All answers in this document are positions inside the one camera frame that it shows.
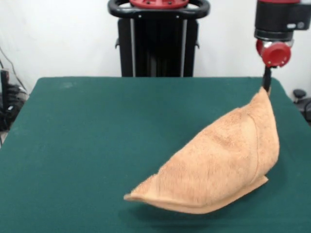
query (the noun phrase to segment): folded towel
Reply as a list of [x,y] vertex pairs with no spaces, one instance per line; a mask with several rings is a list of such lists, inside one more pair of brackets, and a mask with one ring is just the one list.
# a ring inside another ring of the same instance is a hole
[[183,213],[209,213],[265,184],[278,155],[275,116],[261,88],[249,104],[200,131],[124,199]]

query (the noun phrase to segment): black cable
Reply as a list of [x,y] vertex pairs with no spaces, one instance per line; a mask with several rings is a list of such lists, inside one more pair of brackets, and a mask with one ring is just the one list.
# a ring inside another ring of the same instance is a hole
[[12,66],[12,71],[17,79],[17,81],[19,82],[19,84],[21,85],[22,88],[24,88],[25,91],[27,91],[27,89],[25,88],[24,84],[22,83],[22,81],[18,78],[17,74],[16,74],[16,71],[15,71],[15,67],[14,67],[14,64],[13,62],[6,56],[6,54],[3,52],[1,46],[0,46],[0,52],[2,53],[2,55],[5,57],[5,59],[11,64]]

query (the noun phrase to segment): black handle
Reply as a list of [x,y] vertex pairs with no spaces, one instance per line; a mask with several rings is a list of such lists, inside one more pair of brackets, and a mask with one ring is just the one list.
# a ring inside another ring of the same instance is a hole
[[197,19],[203,18],[209,14],[210,4],[207,0],[190,0],[189,4],[197,8],[180,9],[141,9],[137,7],[120,7],[129,3],[129,0],[110,0],[108,2],[109,13],[119,18],[179,18],[179,19]]
[[262,77],[262,87],[269,93],[271,86],[271,68],[265,67]]

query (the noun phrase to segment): green table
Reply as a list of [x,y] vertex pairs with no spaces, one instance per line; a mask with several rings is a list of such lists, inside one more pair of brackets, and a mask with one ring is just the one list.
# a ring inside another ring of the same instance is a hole
[[123,201],[260,82],[40,79],[0,151],[0,233],[310,233],[311,129],[276,80],[281,150],[266,185],[199,216]]

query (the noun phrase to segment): black device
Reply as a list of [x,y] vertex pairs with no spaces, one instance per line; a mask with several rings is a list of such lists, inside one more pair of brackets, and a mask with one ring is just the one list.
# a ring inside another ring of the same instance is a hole
[[311,97],[306,98],[307,93],[304,90],[296,89],[293,91],[295,96],[294,104],[306,119],[311,123]]
[[19,86],[9,83],[10,76],[7,70],[0,71],[2,95],[0,102],[0,132],[10,130],[13,122],[22,109],[26,92]]
[[310,19],[310,0],[258,0],[255,38],[263,41],[291,41],[294,31],[309,29]]
[[197,19],[209,14],[208,1],[110,0],[108,10],[120,18],[116,46],[123,77],[193,76]]

